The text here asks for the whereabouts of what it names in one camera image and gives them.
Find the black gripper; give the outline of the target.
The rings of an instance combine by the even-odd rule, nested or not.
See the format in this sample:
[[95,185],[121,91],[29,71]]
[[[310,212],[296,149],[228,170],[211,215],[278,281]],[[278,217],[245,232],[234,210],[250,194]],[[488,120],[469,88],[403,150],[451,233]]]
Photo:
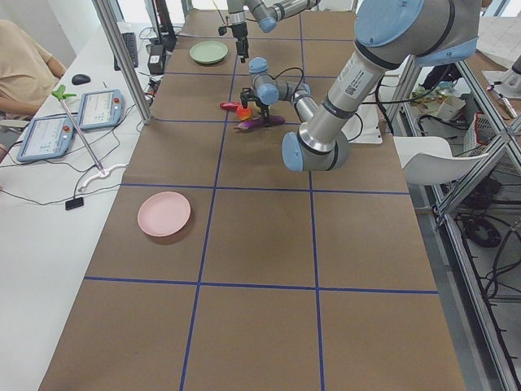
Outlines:
[[251,87],[243,87],[240,92],[241,106],[246,109],[253,102],[259,109],[265,127],[270,127],[269,106],[264,104]]
[[247,62],[247,57],[249,56],[249,44],[247,39],[247,24],[239,23],[239,24],[225,24],[218,28],[218,33],[220,36],[225,35],[227,30],[232,32],[233,37],[235,38],[235,47],[237,56],[241,63]]

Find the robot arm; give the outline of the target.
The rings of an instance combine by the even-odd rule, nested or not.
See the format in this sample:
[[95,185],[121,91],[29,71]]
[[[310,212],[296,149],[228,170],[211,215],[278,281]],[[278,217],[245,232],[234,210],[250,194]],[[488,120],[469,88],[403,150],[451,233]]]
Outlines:
[[218,29],[220,36],[230,29],[235,42],[237,56],[242,64],[249,59],[249,42],[247,39],[247,17],[245,9],[248,9],[255,22],[263,33],[273,31],[278,22],[285,20],[303,11],[311,10],[320,2],[313,0],[275,1],[267,6],[261,0],[237,0],[227,1],[227,16],[223,25]]
[[282,141],[282,159],[291,171],[329,171],[347,159],[348,139],[342,129],[385,72],[397,69],[407,56],[419,66],[452,64],[475,53],[479,1],[364,1],[354,26],[354,52],[321,104],[297,83],[281,83],[268,74],[267,61],[249,59],[244,12],[249,10],[260,29],[271,32],[277,23],[316,6],[315,1],[230,1],[228,11],[237,52],[253,75],[253,90],[265,106],[279,100],[292,103],[302,119],[296,132]]

